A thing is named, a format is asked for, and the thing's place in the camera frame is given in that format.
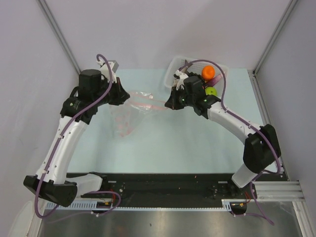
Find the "clear zip top bag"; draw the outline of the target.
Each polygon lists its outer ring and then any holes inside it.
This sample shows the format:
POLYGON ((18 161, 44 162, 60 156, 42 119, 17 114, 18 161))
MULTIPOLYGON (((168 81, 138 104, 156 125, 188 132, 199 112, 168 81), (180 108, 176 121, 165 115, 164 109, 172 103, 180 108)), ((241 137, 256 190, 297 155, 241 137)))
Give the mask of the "clear zip top bag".
POLYGON ((130 98, 122 105, 110 106, 113 131, 116 137, 130 135, 144 119, 167 109, 165 102, 154 97, 152 93, 130 91, 130 98))

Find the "grey toy fish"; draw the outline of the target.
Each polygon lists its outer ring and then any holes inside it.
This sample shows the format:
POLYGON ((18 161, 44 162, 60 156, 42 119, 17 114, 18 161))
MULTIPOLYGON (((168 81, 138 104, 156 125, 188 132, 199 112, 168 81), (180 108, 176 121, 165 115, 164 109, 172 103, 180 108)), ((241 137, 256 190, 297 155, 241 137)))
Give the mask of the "grey toy fish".
POLYGON ((192 66, 192 63, 188 60, 185 60, 184 65, 179 68, 179 71, 186 74, 188 68, 191 66, 192 66))

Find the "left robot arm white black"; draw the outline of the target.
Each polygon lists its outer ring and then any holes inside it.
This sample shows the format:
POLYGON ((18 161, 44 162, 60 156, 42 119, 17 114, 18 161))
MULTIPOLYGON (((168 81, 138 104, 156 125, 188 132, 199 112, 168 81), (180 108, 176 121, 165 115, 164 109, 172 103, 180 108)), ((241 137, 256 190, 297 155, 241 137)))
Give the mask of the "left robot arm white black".
POLYGON ((35 175, 27 175, 24 186, 35 194, 59 206, 69 206, 75 198, 93 192, 102 198, 108 194, 105 176, 90 172, 67 178, 67 171, 80 137, 102 105, 119 106, 130 95, 123 89, 112 69, 83 70, 79 84, 63 103, 58 129, 49 152, 35 175))

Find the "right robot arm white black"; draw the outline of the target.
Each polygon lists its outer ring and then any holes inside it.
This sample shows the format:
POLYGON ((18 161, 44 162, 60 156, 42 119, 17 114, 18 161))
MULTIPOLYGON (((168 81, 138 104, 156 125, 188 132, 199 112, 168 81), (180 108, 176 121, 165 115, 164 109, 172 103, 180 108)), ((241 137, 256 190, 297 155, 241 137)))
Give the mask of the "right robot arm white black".
POLYGON ((206 94, 199 77, 175 76, 165 106, 172 110, 192 107, 198 116, 218 123, 244 144, 243 164, 232 175, 228 185, 231 197, 241 197, 245 193, 245 186, 273 162, 280 171, 281 151, 275 128, 270 124, 254 124, 227 109, 219 97, 206 94))

